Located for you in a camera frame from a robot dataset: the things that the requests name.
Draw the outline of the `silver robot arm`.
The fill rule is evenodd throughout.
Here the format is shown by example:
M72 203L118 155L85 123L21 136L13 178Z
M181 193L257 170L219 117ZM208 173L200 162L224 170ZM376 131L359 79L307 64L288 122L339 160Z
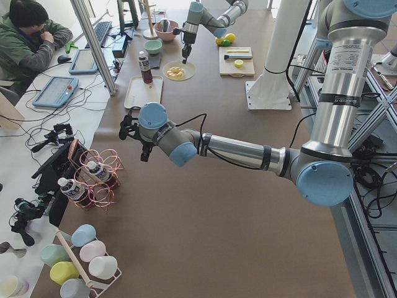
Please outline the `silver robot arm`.
M214 16L201 3L193 1L190 3L186 21L179 28L182 33L182 63L186 64L190 56L192 45L195 43L199 26L204 26L216 38L224 36L226 29L231 26L237 18L244 15L248 9L249 1L228 1L229 8L219 16Z
M332 47L310 139L300 149L273 148L191 129L180 130L157 102L139 113L144 142L160 147L177 166L195 154L214 155L232 165L272 171L291 180L308 201L333 206L348 198L354 186L347 168L352 155L350 133L367 77L374 46L387 34L395 1L332 1L318 30Z

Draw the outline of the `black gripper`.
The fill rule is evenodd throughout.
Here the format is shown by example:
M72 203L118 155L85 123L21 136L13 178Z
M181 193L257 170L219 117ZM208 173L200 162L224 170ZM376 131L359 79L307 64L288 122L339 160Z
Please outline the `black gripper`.
M141 152L140 160L143 162L148 162L149 156L155 144L152 142L147 142L145 140L141 140L140 142L142 144L142 152Z
M192 45L189 43L185 43L184 47L182 48L182 57L183 57L182 63L183 64L187 63L188 57L190 56L190 53L191 53L191 50L192 50Z

